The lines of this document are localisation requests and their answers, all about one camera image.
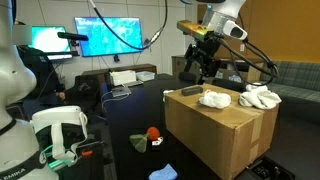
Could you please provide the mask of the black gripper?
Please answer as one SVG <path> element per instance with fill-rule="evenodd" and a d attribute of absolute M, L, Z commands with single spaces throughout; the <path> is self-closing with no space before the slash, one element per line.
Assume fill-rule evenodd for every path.
<path fill-rule="evenodd" d="M 216 41 L 213 34 L 205 35 L 203 41 L 196 40 L 195 44 L 188 46 L 184 55 L 187 60 L 184 71 L 188 72 L 191 69 L 191 65 L 197 62 L 201 69 L 198 85 L 205 83 L 207 77 L 216 76 L 220 62 L 214 59 L 214 55 L 219 47 L 220 43 Z"/>

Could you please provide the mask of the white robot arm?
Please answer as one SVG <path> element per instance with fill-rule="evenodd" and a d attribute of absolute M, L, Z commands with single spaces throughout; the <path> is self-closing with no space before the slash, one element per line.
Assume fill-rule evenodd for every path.
<path fill-rule="evenodd" d="M 47 163 L 33 126 L 13 118 L 7 106 L 26 97 L 35 75 L 13 42 L 16 0 L 0 0 L 0 174 L 1 180 L 59 180 Z"/>

